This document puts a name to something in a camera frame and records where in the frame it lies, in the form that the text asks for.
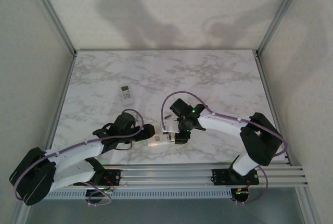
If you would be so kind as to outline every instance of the white remote control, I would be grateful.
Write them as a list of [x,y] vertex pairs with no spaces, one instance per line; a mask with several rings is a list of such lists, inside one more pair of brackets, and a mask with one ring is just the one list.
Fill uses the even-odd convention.
[[132,92],[130,91],[130,87],[128,85],[120,86],[121,90],[121,98],[123,100],[124,105],[129,105],[134,103],[134,98]]

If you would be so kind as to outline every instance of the metal frame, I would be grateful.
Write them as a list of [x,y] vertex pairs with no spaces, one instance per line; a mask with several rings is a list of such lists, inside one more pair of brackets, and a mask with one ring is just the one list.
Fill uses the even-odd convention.
[[[212,169],[227,169],[230,164],[164,164],[164,165],[108,165],[105,169],[120,169],[119,186],[110,195],[114,199],[166,198],[231,198],[231,188],[242,185],[214,186]],[[275,162],[265,168],[270,187],[308,187],[301,166]],[[266,187],[263,173],[258,170],[259,185]],[[68,186],[50,192],[47,200],[87,199],[88,186]]]
[[[262,63],[261,63],[260,57],[258,57],[258,55],[257,55],[257,52],[258,51],[253,51],[253,56],[254,56],[255,61],[257,63],[258,71],[259,71],[259,74],[260,74],[260,77],[261,77],[261,80],[262,80],[262,83],[263,83],[263,86],[264,86],[264,90],[265,90],[265,93],[266,93],[268,104],[270,106],[270,109],[271,109],[271,112],[272,112],[272,115],[273,115],[273,119],[274,119],[274,122],[275,122],[276,129],[280,133],[283,134],[283,130],[280,127],[280,123],[279,123],[279,120],[278,120],[278,117],[277,117],[277,112],[276,112],[275,107],[274,107],[274,102],[273,102],[273,99],[272,99],[272,95],[271,95],[271,92],[270,92],[269,87],[268,87],[266,75],[264,73]],[[290,164],[292,166],[299,163],[291,151],[287,151],[287,155],[288,155]],[[302,188],[302,187],[296,187],[295,191],[296,191],[296,195],[297,195],[297,198],[298,198],[298,202],[299,202],[299,205],[300,205],[305,223],[306,224],[320,224],[321,220],[320,220],[319,214],[317,212],[316,206],[313,202],[313,199],[312,199],[312,196],[311,196],[309,190],[305,189],[305,188]]]
[[52,3],[50,0],[41,0],[42,4],[44,5],[46,11],[48,12],[52,22],[54,23],[56,29],[60,33],[60,36],[62,37],[64,43],[66,44],[69,52],[74,56],[76,54],[76,49],[69,38],[62,22],[59,19],[58,14],[56,13]]
[[279,8],[277,9],[275,16],[268,27],[259,47],[258,47],[258,57],[264,52],[265,48],[267,47],[268,43],[270,42],[272,36],[274,35],[277,27],[279,26],[283,16],[287,12],[292,0],[282,0]]
[[[60,97],[59,97],[58,103],[57,103],[58,106],[57,106],[52,124],[47,131],[47,137],[45,140],[45,149],[49,149],[52,145],[52,141],[54,139],[54,135],[56,133],[56,129],[58,126],[61,110],[62,110],[63,104],[65,102],[66,92],[67,92],[67,89],[69,86],[70,78],[73,73],[75,61],[76,61],[76,54],[73,56],[72,63],[69,67],[68,74],[67,74],[65,82],[62,86]],[[31,208],[30,206],[27,206],[23,202],[18,202],[16,204],[16,207],[15,207],[15,210],[14,210],[10,223],[12,223],[12,224],[26,223],[28,216],[29,216],[30,208]]]

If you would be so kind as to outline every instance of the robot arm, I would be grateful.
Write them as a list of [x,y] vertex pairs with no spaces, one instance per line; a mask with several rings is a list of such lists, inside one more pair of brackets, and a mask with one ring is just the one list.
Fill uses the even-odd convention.
[[33,166],[17,185],[17,193],[26,205],[42,200],[50,191],[77,182],[92,181],[99,184],[104,179],[103,166],[93,157],[116,148],[119,143],[131,143],[148,139],[155,134],[150,124],[135,126],[131,114],[123,112],[114,123],[108,123],[93,132],[97,139],[60,149],[42,151],[39,147],[30,150],[9,178],[15,185],[19,177],[37,160],[44,159]]
[[[240,176],[246,176],[252,169],[259,165],[268,166],[282,144],[280,139],[262,131],[258,127],[242,122],[236,116],[233,117],[238,118],[238,121],[217,116],[215,113],[211,113],[205,109],[202,104],[198,104],[193,108],[179,98],[172,104],[170,110],[177,115],[179,122],[179,133],[175,134],[176,144],[186,143],[190,138],[190,131],[192,129],[202,131],[214,129],[231,134],[242,140],[246,152],[238,156],[229,168],[229,173],[234,180],[239,181]],[[255,113],[248,120],[279,134],[261,113]]]

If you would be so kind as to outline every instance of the marble table surface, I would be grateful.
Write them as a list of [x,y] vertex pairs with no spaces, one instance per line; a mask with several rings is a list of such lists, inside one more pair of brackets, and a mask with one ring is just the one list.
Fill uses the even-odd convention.
[[[179,90],[198,95],[216,112],[249,117],[258,111],[273,122],[252,50],[82,51],[52,148],[86,140],[94,130],[113,122],[128,108],[120,93],[120,86],[126,84],[135,101],[129,107],[138,110],[145,123],[160,126],[163,100]],[[177,98],[193,106],[198,103],[190,95],[175,95],[166,103],[165,115]],[[98,159],[103,164],[215,163],[231,162],[244,150],[234,136],[193,130],[185,145],[148,146],[141,141],[128,151],[109,151]],[[274,159],[283,160],[284,155]]]

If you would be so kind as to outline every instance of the white enclosure wall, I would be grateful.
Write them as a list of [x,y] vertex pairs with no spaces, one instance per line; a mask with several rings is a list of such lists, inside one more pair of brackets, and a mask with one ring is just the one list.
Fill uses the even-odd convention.
[[257,49],[282,0],[51,0],[76,49]]
[[71,55],[39,0],[1,0],[0,220],[16,200],[9,176],[27,151],[45,146]]
[[262,63],[323,223],[333,223],[333,0],[293,0]]

